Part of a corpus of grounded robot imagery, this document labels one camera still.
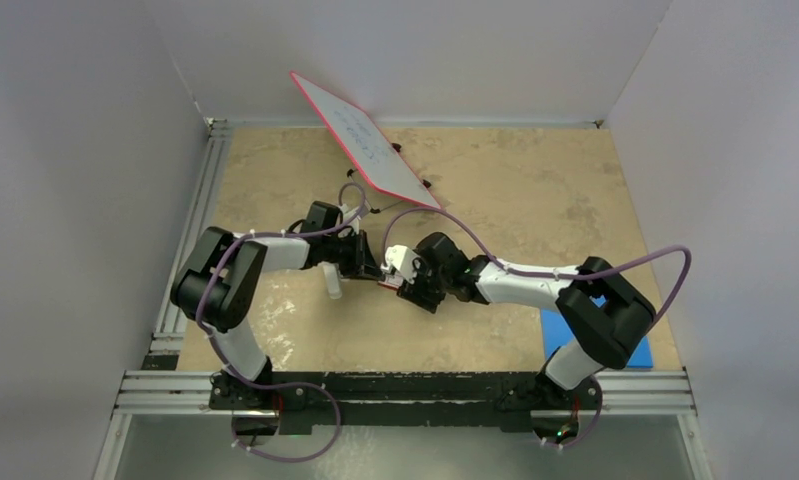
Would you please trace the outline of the white stapler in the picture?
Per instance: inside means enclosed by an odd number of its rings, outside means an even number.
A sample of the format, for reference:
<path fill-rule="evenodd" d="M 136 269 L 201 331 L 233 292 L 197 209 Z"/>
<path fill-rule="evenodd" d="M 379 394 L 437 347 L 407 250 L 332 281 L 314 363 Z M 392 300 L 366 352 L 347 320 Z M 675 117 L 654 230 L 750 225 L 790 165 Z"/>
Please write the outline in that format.
<path fill-rule="evenodd" d="M 321 267 L 329 298 L 333 300 L 340 299 L 343 296 L 343 291 L 338 266 L 334 263 L 323 262 Z"/>

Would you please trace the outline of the red white staples box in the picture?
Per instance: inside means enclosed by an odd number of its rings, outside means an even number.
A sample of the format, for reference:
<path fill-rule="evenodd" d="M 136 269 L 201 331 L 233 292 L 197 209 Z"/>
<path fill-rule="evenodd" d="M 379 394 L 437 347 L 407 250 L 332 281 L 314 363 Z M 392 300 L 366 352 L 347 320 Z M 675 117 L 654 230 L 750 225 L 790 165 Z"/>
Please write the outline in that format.
<path fill-rule="evenodd" d="M 378 285 L 391 290 L 398 290 L 403 284 L 404 279 L 396 274 L 383 274 L 378 280 Z"/>

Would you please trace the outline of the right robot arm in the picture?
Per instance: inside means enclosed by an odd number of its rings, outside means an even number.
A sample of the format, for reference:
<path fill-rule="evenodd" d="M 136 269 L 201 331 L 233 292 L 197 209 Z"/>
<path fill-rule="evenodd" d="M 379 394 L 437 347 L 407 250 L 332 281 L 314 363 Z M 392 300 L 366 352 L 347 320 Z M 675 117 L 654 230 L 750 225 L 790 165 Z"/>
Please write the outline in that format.
<path fill-rule="evenodd" d="M 398 297 L 430 313 L 448 295 L 558 312 L 573 338 L 553 352 L 536 381 L 539 399 L 551 407 L 571 399 L 589 376 L 626 367 L 656 319 L 651 302 L 601 257 L 563 268 L 468 258 L 435 232 L 414 248 L 388 247 L 383 269 L 400 278 Z"/>

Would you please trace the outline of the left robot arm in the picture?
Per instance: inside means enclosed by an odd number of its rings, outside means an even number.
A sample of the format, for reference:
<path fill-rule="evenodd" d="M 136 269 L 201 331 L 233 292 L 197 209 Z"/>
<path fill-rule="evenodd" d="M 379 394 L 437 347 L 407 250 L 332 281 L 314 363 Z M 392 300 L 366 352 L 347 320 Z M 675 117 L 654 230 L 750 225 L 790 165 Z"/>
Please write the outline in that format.
<path fill-rule="evenodd" d="M 307 215 L 279 233 L 237 235 L 209 227 L 178 270 L 169 301 L 209 337 L 223 369 L 236 378 L 234 395 L 247 408 L 272 399 L 272 366 L 246 316 L 266 272 L 330 267 L 329 290 L 343 279 L 381 279 L 367 234 L 349 206 L 315 201 Z"/>

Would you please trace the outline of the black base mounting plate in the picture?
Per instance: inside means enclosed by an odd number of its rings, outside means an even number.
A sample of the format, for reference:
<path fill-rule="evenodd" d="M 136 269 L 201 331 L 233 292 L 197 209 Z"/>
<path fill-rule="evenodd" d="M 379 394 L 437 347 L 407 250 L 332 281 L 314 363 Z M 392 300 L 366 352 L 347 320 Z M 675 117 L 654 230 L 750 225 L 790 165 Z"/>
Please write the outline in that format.
<path fill-rule="evenodd" d="M 578 427 L 602 403 L 594 378 L 565 391 L 534 371 L 306 372 L 279 371 L 269 389 L 232 375 L 212 375 L 214 411 L 264 411 L 283 435 L 316 426 L 490 427 L 506 433 L 556 435 Z"/>

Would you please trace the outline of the red framed whiteboard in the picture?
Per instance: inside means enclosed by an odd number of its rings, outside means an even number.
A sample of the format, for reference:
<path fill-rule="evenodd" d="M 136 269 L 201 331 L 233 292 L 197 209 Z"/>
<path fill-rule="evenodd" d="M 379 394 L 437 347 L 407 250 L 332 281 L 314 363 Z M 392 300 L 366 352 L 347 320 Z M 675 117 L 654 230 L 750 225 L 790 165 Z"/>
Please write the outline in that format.
<path fill-rule="evenodd" d="M 370 187 L 415 205 L 441 206 L 364 110 L 295 71 L 289 75 Z"/>

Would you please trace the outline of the blue foam pad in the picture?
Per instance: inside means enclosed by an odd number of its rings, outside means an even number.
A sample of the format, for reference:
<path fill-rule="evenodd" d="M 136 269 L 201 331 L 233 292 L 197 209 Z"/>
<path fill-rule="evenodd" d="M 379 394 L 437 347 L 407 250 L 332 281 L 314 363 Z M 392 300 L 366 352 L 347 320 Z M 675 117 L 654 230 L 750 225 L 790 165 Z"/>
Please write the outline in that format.
<path fill-rule="evenodd" d="M 578 294 L 565 300 L 562 307 L 561 311 L 544 309 L 540 312 L 547 357 L 575 342 L 604 368 L 653 366 L 646 340 L 655 316 L 650 302 Z"/>

